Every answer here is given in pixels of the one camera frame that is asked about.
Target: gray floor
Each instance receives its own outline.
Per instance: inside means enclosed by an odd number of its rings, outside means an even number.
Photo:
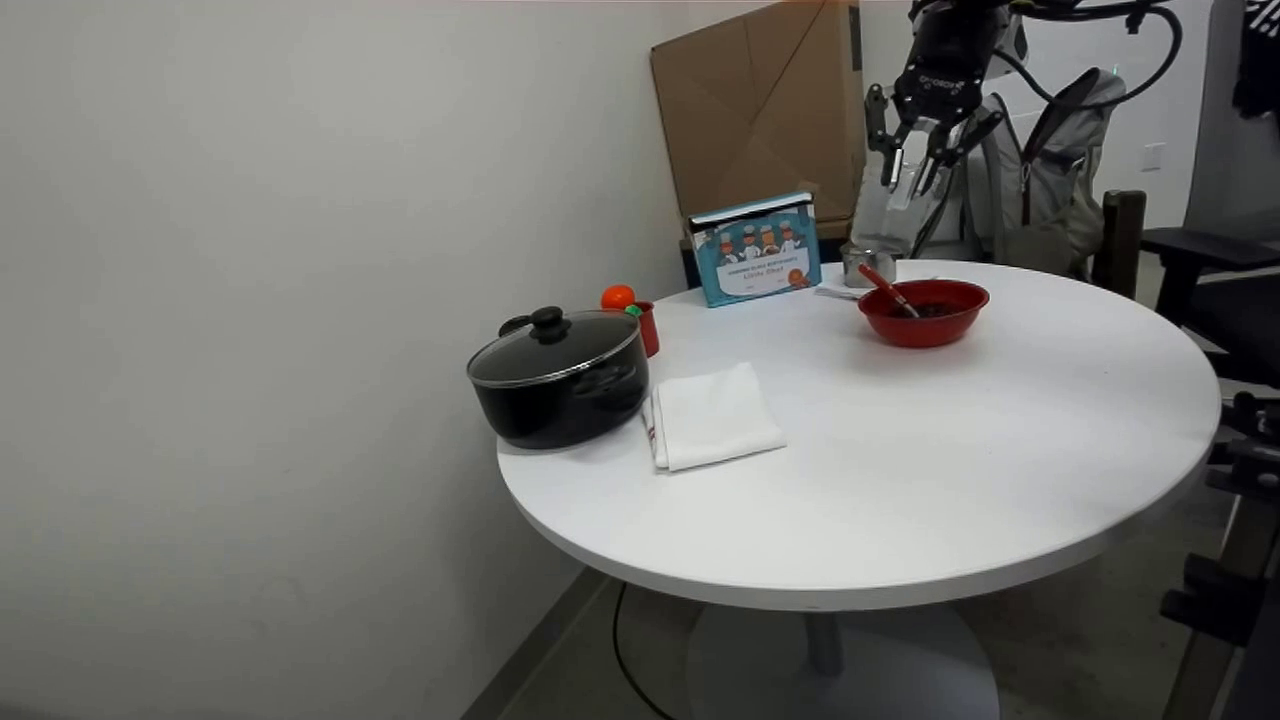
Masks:
[[[1145,263],[1145,300],[1160,271]],[[1184,628],[1160,621],[1160,598],[1189,552],[1216,552],[1228,500],[1195,479],[1099,559],[1066,576],[958,603],[985,641],[1006,720],[1155,720],[1176,678]],[[504,720],[653,720],[614,664],[609,621],[617,585],[566,634]],[[690,718],[683,641],[695,603],[638,591],[625,651],[639,685]]]

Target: table leg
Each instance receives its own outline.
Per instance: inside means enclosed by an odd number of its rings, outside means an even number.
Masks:
[[[691,720],[999,720],[997,678],[954,608],[784,618],[703,608]]]

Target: black cable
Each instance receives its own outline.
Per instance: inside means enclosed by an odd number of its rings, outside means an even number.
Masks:
[[[639,687],[639,682],[632,678],[632,669],[629,669],[629,656],[625,656],[625,643],[621,643],[621,638],[625,638],[625,603],[629,603],[629,585],[617,585],[617,603],[614,603],[614,660],[617,660],[617,669],[625,671],[625,682],[632,685],[632,693],[639,696],[639,706],[653,711],[653,718],[659,718],[659,720],[678,720],[674,711],[666,711],[646,687]]]
[[[1132,4],[1099,4],[1099,8],[1076,8],[1076,11],[1025,11],[1034,19],[1053,19],[1053,26],[1091,26],[1091,19],[1118,19],[1118,17],[1132,17]],[[1176,19],[1176,11],[1169,8],[1145,8],[1145,17],[1160,17],[1173,32],[1169,42],[1169,55],[1164,65],[1145,81],[1135,86],[1132,92],[1118,98],[1118,100],[1104,100],[1104,104],[1084,104],[1084,110],[1120,110],[1135,98],[1145,98],[1149,89],[1155,89],[1169,69],[1176,65],[1176,55],[1184,54],[1184,26]],[[1010,55],[1006,50],[997,50],[997,55],[1049,104],[1053,92],[1030,71],[1025,62]]]

